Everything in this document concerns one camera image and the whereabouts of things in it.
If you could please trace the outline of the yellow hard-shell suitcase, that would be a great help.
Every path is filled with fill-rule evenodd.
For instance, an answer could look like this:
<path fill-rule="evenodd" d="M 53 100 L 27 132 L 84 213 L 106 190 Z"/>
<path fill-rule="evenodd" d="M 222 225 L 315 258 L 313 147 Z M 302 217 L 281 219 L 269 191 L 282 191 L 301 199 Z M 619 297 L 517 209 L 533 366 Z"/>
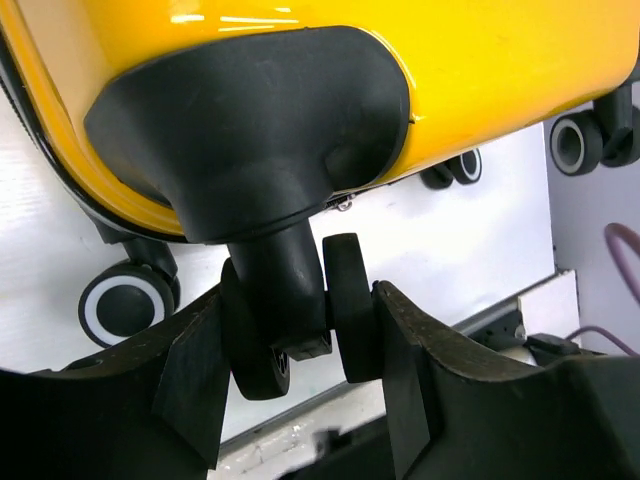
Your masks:
<path fill-rule="evenodd" d="M 568 175 L 639 156 L 635 1 L 5 1 L 1 84 L 108 243 L 80 324 L 111 347 L 172 315 L 172 242 L 224 245 L 223 324 L 250 400 L 338 348 L 377 379 L 357 238 L 316 243 L 339 193 L 445 168 L 558 117 Z"/>

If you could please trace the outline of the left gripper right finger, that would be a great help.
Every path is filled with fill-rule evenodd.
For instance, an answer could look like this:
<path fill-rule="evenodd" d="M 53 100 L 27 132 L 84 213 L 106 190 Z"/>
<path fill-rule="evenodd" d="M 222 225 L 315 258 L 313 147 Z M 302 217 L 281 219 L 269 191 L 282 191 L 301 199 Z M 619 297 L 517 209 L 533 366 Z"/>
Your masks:
<path fill-rule="evenodd" d="M 531 366 L 374 290 L 383 390 L 400 479 L 635 479 L 639 361 L 569 356 Z"/>

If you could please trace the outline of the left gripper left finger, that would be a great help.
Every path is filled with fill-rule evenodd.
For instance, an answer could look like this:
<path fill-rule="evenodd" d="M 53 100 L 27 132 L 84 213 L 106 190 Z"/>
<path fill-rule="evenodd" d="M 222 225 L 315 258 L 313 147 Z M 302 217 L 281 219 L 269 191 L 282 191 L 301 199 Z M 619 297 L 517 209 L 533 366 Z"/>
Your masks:
<path fill-rule="evenodd" d="M 204 479 L 229 377 L 217 289 L 62 370 L 4 370 L 1 476 Z"/>

